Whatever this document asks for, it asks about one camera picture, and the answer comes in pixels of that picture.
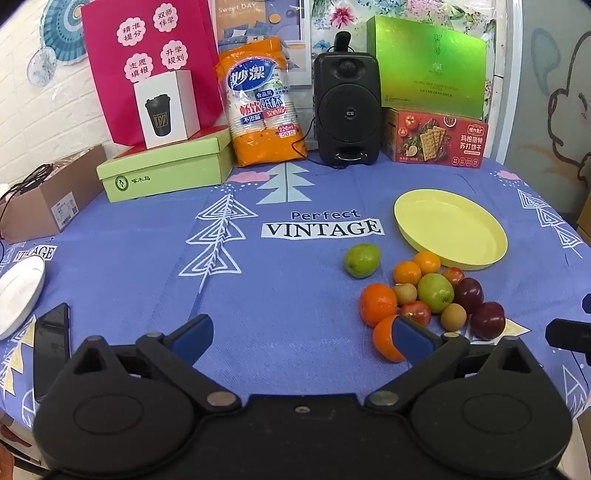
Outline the tan longan fruit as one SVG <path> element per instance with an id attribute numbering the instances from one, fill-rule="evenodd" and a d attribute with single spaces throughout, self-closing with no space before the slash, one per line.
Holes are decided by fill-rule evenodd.
<path id="1" fill-rule="evenodd" d="M 412 283 L 396 284 L 393 287 L 393 291 L 400 306 L 414 302 L 418 298 L 417 288 Z"/>
<path id="2" fill-rule="evenodd" d="M 466 310 L 457 303 L 451 303 L 440 316 L 441 326 L 450 332 L 460 331 L 467 322 Z"/>

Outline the small red apple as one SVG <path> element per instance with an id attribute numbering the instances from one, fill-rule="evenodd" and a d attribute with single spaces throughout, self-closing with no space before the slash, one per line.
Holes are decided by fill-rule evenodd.
<path id="1" fill-rule="evenodd" d="M 427 327 L 431 321 L 432 312 L 425 302 L 415 300 L 404 304 L 401 307 L 400 315 L 423 327 Z"/>

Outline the large orange with stem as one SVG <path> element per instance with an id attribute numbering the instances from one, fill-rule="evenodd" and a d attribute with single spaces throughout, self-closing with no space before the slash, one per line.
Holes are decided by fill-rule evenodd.
<path id="1" fill-rule="evenodd" d="M 384 358 L 394 363 L 404 362 L 404 355 L 394 347 L 393 326 L 397 316 L 391 315 L 377 323 L 373 330 L 373 344 Z"/>

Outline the green apple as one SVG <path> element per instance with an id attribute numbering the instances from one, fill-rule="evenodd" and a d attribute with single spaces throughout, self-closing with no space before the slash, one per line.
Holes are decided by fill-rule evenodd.
<path id="1" fill-rule="evenodd" d="M 453 303 L 455 291 L 452 284 L 439 273 L 428 273 L 417 285 L 418 298 L 427 304 L 434 314 L 442 313 Z"/>

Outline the dark red plum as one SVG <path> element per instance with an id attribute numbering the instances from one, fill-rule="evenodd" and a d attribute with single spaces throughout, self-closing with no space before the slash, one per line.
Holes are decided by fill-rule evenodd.
<path id="1" fill-rule="evenodd" d="M 498 302 L 484 302 L 472 314 L 472 333 L 481 340 L 490 341 L 499 337 L 506 327 L 505 310 Z"/>
<path id="2" fill-rule="evenodd" d="M 468 315 L 472 315 L 484 302 L 482 285 L 474 278 L 464 278 L 455 287 L 454 300 Z"/>

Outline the large orange mandarin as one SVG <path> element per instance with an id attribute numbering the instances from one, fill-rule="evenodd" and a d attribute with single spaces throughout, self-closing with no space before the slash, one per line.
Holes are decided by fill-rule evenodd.
<path id="1" fill-rule="evenodd" d="M 385 318 L 396 314 L 397 310 L 398 299 L 389 285 L 373 283 L 363 289 L 359 300 L 363 323 L 374 328 Z"/>

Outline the red-green small apple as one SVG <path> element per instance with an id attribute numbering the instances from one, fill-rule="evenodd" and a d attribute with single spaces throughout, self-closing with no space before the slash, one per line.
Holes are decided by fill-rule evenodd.
<path id="1" fill-rule="evenodd" d="M 450 282 L 453 288 L 465 278 L 465 272 L 458 267 L 448 267 L 444 270 L 443 276 Z"/>

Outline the small orange tangerine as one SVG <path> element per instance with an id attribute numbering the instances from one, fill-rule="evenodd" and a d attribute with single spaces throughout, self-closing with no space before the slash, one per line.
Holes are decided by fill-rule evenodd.
<path id="1" fill-rule="evenodd" d="M 396 284 L 417 285 L 422 275 L 420 266 L 414 261 L 400 262 L 393 270 L 393 279 Z"/>

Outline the small yellow-orange tangerine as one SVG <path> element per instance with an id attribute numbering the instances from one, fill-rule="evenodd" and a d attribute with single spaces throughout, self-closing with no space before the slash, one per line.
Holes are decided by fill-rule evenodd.
<path id="1" fill-rule="evenodd" d="M 416 263 L 422 274 L 438 273 L 441 269 L 441 259 L 430 251 L 422 251 L 415 255 L 413 262 Z"/>

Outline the yellow plastic plate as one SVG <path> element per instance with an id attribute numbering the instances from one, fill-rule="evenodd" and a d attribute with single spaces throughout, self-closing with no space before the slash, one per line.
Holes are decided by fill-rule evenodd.
<path id="1" fill-rule="evenodd" d="M 452 192 L 406 192 L 394 202 L 393 213 L 407 243 L 419 252 L 434 253 L 448 267 L 483 270 L 508 251 L 501 223 L 479 204 Z"/>

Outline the orange paper cup package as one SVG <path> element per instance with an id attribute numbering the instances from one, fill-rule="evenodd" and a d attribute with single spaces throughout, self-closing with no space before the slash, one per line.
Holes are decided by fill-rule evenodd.
<path id="1" fill-rule="evenodd" d="M 280 39 L 264 38 L 222 52 L 215 74 L 238 166 L 308 155 Z"/>

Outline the white coffee cup box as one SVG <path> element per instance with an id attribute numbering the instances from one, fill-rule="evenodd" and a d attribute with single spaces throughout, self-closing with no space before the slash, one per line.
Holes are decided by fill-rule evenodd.
<path id="1" fill-rule="evenodd" d="M 134 85 L 134 95 L 147 149 L 188 140 L 200 130 L 188 70 L 141 80 Z"/>

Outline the magenta paper bag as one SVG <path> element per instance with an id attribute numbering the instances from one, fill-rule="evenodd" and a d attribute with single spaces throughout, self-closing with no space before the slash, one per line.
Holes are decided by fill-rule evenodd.
<path id="1" fill-rule="evenodd" d="M 217 49 L 207 1 L 93 1 L 81 8 L 91 73 L 111 140 L 143 141 L 134 84 L 188 70 L 202 127 L 221 115 Z"/>

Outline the blue poster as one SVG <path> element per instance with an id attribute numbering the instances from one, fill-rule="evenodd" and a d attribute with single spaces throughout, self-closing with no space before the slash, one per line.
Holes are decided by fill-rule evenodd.
<path id="1" fill-rule="evenodd" d="M 311 1 L 215 0 L 209 7 L 219 53 L 280 38 L 290 85 L 311 86 Z"/>

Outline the blue paper fan decoration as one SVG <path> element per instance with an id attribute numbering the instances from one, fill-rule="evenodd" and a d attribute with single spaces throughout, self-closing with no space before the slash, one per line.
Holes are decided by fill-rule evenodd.
<path id="1" fill-rule="evenodd" d="M 87 56 L 82 8 L 89 0 L 50 0 L 40 22 L 42 45 L 51 48 L 58 62 L 74 64 Z"/>

